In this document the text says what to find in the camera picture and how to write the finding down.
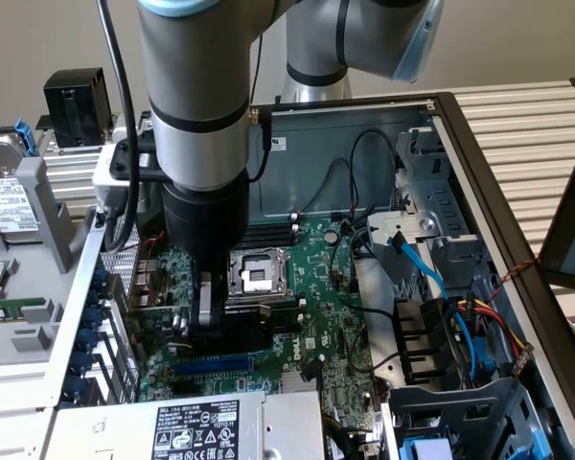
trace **hard drive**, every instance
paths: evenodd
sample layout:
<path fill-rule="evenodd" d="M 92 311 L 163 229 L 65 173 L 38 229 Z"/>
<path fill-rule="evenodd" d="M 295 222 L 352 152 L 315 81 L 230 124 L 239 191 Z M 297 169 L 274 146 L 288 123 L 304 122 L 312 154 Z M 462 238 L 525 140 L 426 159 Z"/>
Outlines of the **hard drive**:
<path fill-rule="evenodd" d="M 34 154 L 34 137 L 26 124 L 0 127 L 0 232 L 5 242 L 40 241 L 35 212 L 15 178 L 21 159 Z"/>

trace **yellow wire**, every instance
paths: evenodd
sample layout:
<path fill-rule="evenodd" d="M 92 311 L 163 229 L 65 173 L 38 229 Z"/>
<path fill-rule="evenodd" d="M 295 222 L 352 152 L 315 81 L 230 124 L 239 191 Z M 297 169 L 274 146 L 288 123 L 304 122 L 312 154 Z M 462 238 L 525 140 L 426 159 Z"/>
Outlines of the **yellow wire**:
<path fill-rule="evenodd" d="M 458 305 L 466 305 L 466 303 L 467 303 L 466 300 L 461 300 L 460 302 L 458 302 Z M 494 311 L 494 309 L 492 307 L 490 307 L 488 304 L 486 304 L 485 302 L 482 302 L 479 299 L 475 299 L 475 304 L 477 304 L 479 307 L 483 307 L 484 309 L 489 309 L 489 310 Z M 516 344 L 519 346 L 519 348 L 521 348 L 522 350 L 525 350 L 526 347 L 524 346 L 522 341 L 519 340 L 518 336 L 511 329 L 509 329 L 509 332 L 511 333 L 511 336 L 514 338 L 514 340 L 516 341 Z"/>

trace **white wall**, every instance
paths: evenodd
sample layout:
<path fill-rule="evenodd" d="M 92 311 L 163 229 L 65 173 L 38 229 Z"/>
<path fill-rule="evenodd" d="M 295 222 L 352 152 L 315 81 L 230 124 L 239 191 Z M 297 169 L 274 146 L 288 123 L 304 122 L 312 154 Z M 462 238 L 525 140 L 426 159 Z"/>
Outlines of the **white wall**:
<path fill-rule="evenodd" d="M 136 0 L 110 0 L 133 100 L 148 107 Z M 252 65 L 256 46 L 252 47 Z M 264 37 L 256 102 L 284 78 L 285 21 Z M 46 113 L 42 86 L 58 69 L 102 66 L 119 94 L 93 0 L 0 0 L 0 124 Z M 437 41 L 414 85 L 350 71 L 355 95 L 575 77 L 575 0 L 446 0 Z"/>

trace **power supply label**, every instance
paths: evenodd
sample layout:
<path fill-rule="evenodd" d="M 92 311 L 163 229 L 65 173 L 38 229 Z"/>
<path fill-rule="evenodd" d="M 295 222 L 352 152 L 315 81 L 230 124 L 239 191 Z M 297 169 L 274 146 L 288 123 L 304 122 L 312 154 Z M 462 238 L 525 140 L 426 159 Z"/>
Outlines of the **power supply label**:
<path fill-rule="evenodd" d="M 159 407 L 151 460 L 237 460 L 239 401 Z"/>
<path fill-rule="evenodd" d="M 23 186 L 14 178 L 0 179 L 0 231 L 13 233 L 36 230 L 36 218 Z"/>

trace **black box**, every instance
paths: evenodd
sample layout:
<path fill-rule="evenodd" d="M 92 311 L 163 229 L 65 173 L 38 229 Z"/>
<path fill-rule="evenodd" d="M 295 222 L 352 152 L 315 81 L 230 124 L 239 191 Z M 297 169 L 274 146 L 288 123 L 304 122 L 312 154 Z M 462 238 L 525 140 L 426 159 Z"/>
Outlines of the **black box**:
<path fill-rule="evenodd" d="M 111 107 L 101 67 L 59 70 L 47 80 L 44 91 L 59 147 L 104 143 Z"/>

